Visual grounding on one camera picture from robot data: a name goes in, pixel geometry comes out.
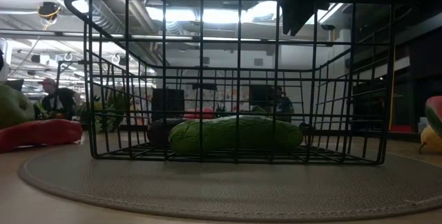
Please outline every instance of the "man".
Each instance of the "man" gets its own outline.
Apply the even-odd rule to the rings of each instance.
[[[56,89],[55,81],[50,78],[39,84],[43,85],[43,90],[48,93],[42,101],[42,106],[50,118],[55,118],[57,113],[61,113],[64,118],[71,120],[76,106],[81,105],[80,95],[69,88]]]
[[[285,92],[282,91],[282,87],[276,87],[276,95],[276,113],[293,114],[293,104],[291,103],[290,99],[285,96]],[[290,115],[279,115],[276,117],[276,119],[288,123],[291,122]]]

